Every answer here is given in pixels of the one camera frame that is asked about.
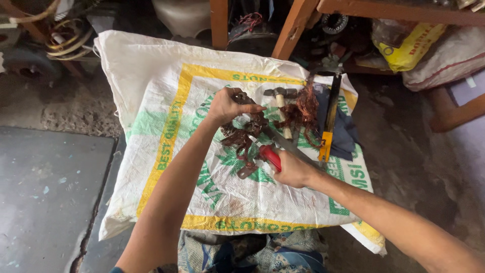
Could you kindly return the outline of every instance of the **wooden shelf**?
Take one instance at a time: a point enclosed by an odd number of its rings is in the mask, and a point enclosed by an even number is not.
[[[341,13],[377,19],[395,19],[422,23],[442,23],[460,26],[485,26],[485,13],[451,10],[432,4],[413,6],[372,0],[321,0],[321,13]]]

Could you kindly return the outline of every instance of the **patterned fabric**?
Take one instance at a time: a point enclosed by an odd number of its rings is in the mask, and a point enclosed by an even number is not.
[[[179,273],[325,273],[327,245],[313,229],[240,236],[181,231]]]

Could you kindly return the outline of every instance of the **red-handled tool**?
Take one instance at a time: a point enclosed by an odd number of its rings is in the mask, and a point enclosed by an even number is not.
[[[281,171],[281,159],[273,152],[271,145],[262,145],[254,136],[249,136],[249,138],[259,147],[259,154],[266,157],[278,171]]]

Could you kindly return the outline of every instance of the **hammer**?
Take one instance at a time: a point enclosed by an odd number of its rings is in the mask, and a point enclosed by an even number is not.
[[[295,88],[282,88],[282,87],[277,87],[275,89],[267,89],[264,91],[263,95],[264,96],[275,96],[276,97],[276,105],[278,108],[285,107],[285,99],[284,98],[295,98],[296,97],[297,90]],[[281,110],[279,111],[279,116],[281,119],[281,122],[285,122],[286,117]],[[283,127],[283,136],[286,139],[292,139],[293,137],[291,136],[291,131],[288,126]]]

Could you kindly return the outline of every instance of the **yellow plastic bag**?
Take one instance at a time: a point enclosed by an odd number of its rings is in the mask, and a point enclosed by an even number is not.
[[[445,32],[444,24],[420,23],[416,25],[411,34],[404,39],[399,48],[372,41],[379,49],[389,67],[394,72],[413,69],[420,59],[428,52],[429,47]]]

